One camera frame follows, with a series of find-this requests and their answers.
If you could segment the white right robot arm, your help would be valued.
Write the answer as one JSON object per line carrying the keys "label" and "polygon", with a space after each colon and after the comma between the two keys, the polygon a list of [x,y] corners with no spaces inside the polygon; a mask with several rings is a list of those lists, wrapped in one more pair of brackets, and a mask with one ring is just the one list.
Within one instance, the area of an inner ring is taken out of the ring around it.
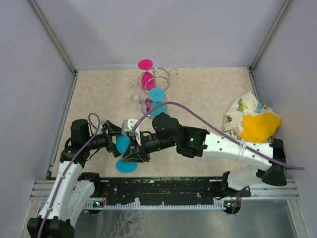
{"label": "white right robot arm", "polygon": [[221,190],[227,196],[261,182],[273,186],[287,184],[286,168],[282,166],[286,155],[280,139],[273,143],[229,140],[205,129],[182,126],[178,119],[165,113],[152,120],[155,132],[142,136],[139,129],[132,132],[136,122],[135,119],[125,120],[122,124],[125,135],[116,138],[116,148],[124,162],[148,162],[151,153],[174,146],[178,154],[188,158],[224,158],[247,164],[223,174]]}

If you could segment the blue wine glass front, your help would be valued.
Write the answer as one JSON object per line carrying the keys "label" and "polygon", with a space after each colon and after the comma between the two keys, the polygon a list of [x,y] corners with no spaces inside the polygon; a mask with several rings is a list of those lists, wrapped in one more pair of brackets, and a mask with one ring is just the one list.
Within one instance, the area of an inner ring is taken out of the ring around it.
{"label": "blue wine glass front", "polygon": [[[165,91],[158,87],[153,88],[149,91],[149,99],[152,101],[150,109],[153,109],[157,105],[163,103],[165,99]],[[154,119],[160,113],[166,113],[166,112],[167,112],[167,106],[163,105],[151,112],[151,118]]]}

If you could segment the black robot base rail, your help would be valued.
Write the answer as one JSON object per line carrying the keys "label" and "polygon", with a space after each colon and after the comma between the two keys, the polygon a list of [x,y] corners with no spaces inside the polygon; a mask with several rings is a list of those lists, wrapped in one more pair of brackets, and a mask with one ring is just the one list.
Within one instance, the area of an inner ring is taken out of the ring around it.
{"label": "black robot base rail", "polygon": [[222,190],[218,177],[104,178],[84,209],[100,210],[223,210],[236,214],[244,200],[298,199],[294,180],[283,187],[255,184],[241,192]]}

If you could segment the clear wine glass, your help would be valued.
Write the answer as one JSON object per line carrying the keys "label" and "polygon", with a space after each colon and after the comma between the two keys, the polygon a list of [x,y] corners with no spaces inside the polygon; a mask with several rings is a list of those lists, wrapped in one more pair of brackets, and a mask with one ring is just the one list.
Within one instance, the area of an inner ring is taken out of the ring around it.
{"label": "clear wine glass", "polygon": [[141,103],[141,97],[139,93],[139,84],[137,81],[131,81],[129,83],[129,88],[132,89],[133,93],[130,96],[130,101],[135,104]]}

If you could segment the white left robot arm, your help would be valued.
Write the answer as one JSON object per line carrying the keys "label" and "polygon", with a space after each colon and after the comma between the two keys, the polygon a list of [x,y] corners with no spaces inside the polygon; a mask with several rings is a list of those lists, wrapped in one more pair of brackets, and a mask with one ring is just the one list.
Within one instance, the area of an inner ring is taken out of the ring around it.
{"label": "white left robot arm", "polygon": [[100,175],[83,169],[91,150],[105,148],[119,156],[112,138],[121,134],[121,128],[110,121],[98,124],[94,134],[90,134],[90,128],[86,119],[72,122],[71,137],[61,153],[58,174],[49,197],[38,216],[27,223],[30,237],[74,237],[77,220],[87,200],[102,193]]}

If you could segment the blue wine glass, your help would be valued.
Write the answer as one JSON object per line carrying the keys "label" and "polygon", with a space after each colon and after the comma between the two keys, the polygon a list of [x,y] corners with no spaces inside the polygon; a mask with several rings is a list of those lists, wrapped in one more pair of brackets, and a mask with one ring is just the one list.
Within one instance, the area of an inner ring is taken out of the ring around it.
{"label": "blue wine glass", "polygon": [[[128,149],[129,143],[130,143],[130,139],[127,136],[125,135],[116,136],[116,148],[122,156]],[[137,163],[124,162],[123,158],[121,158],[116,162],[116,169],[121,173],[128,174],[137,169]]]}
{"label": "blue wine glass", "polygon": [[[150,109],[153,109],[157,105],[163,103],[165,99],[165,91],[158,87],[153,88],[149,91],[149,99],[152,101]],[[160,113],[166,113],[166,112],[167,112],[167,106],[163,105],[151,112],[151,118],[154,119]]]}

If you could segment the dinosaur print yellow cloth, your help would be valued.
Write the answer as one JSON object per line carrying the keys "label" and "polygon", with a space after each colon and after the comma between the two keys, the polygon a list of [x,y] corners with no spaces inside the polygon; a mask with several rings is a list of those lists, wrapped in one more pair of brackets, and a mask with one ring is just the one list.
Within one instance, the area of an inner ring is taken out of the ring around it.
{"label": "dinosaur print yellow cloth", "polygon": [[224,115],[223,133],[234,139],[263,143],[281,125],[281,117],[265,103],[260,103],[252,92],[238,97]]}

